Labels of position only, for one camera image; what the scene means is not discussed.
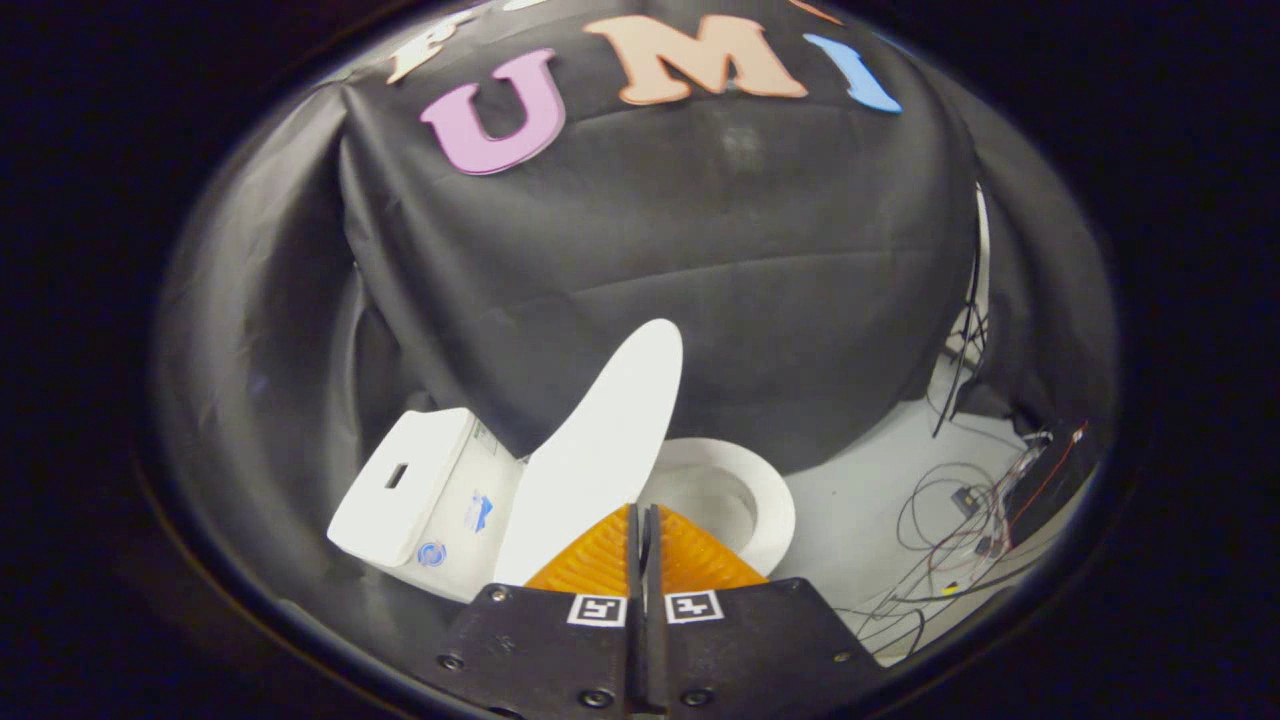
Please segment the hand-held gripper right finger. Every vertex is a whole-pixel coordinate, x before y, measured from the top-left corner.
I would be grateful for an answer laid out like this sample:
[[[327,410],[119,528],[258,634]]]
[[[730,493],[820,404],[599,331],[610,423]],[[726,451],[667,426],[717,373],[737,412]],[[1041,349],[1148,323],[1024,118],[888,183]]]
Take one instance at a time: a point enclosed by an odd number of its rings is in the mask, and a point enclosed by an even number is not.
[[[646,521],[646,697],[668,716],[835,716],[874,694],[886,669],[804,578],[672,592],[669,511]]]

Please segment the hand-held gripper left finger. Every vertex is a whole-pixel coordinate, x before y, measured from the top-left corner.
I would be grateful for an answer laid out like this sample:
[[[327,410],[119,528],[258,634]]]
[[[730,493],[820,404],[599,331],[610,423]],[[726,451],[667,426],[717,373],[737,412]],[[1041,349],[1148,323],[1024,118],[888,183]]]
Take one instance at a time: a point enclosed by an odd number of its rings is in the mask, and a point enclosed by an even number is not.
[[[623,716],[640,562],[637,510],[607,515],[613,592],[484,585],[436,648],[436,687],[477,714]]]

